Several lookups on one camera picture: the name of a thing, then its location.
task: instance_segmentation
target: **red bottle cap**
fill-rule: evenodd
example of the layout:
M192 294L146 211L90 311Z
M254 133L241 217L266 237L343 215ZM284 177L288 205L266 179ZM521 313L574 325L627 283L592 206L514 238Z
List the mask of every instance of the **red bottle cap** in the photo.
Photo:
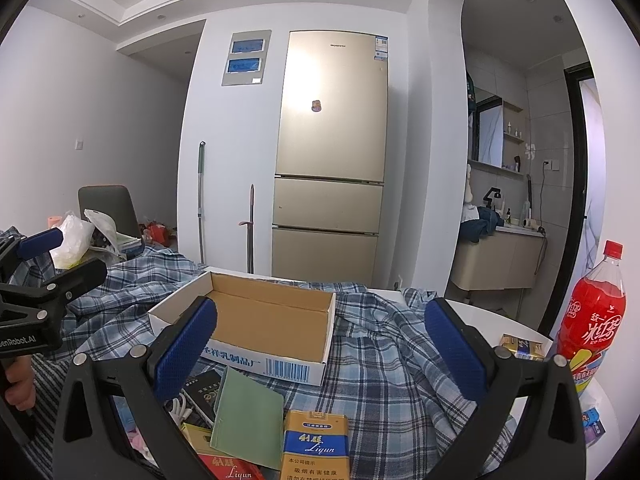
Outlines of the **red bottle cap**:
M607 240L604 244L604 255L619 260L622 258L622 244Z

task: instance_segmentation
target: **sink countertop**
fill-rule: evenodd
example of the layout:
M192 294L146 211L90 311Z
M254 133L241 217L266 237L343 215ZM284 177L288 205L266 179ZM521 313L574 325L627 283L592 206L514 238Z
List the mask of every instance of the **sink countertop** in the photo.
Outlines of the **sink countertop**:
M543 235L537 231L532 231L531 229L527 229L525 227L520 227L517 225L505 224L504 227L496 226L495 230L500 231L502 233L512 233L515 235L535 236L538 238L543 237Z

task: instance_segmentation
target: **bathroom shelf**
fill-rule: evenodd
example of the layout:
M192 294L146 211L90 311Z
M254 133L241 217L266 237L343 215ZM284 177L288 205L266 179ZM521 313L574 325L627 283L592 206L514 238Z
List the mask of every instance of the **bathroom shelf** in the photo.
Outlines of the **bathroom shelf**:
M510 135L510 134L507 134L507 133L504 133L504 138L512 140L513 142L516 142L517 144L522 144L524 142L524 139L521 139L520 137L516 137L515 135Z
M484 162L478 162L477 160L467 159L472 168L478 168L478 170L489 171L490 173L506 174L508 176L517 176L522 178L524 173L518 173L517 171L507 170L507 168L498 168L491 164L485 164Z

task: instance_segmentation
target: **white table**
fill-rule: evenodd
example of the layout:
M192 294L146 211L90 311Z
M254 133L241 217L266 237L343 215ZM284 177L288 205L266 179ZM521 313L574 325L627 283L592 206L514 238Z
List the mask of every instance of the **white table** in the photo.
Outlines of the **white table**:
M406 304L400 292L392 290L372 290L372 292L395 303ZM545 354L551 348L551 339L512 319L465 303L447 301L462 321L476 327L492 347L500 344L502 334L509 334L522 339L541 342ZM526 401L526 397L523 397L516 399L513 403L511 415L517 421L520 421ZM587 480L594 480L600 474L609 462L610 457L616 453L621 445L618 420L609 397L604 393L596 379L591 380L591 383L580 398L583 411L591 407L591 402L596 405L606 433L595 444L587 448Z

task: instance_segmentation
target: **plaid cloth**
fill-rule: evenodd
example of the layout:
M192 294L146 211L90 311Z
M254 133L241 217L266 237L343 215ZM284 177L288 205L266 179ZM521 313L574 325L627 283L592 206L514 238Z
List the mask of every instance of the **plaid cloth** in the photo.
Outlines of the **plaid cloth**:
M53 272L48 255L41 256L24 264L13 280L36 286ZM136 259L110 267L104 285L69 304L62 348L33 358L37 435L26 452L47 477L52 476L56 411L72 355L82 351L94 359L113 358L133 345L149 345L154 335L146 312L201 272L180 254L145 248ZM434 294L408 289L407 306L401 306L354 283L300 286L337 293L322 385L250 376L281 393L286 410L349 418L351 479L423 478L475 409L460 395L424 331L424 305ZM192 373L207 369L222 372L224 365L200 359ZM514 429L511 419L482 472L499 465Z

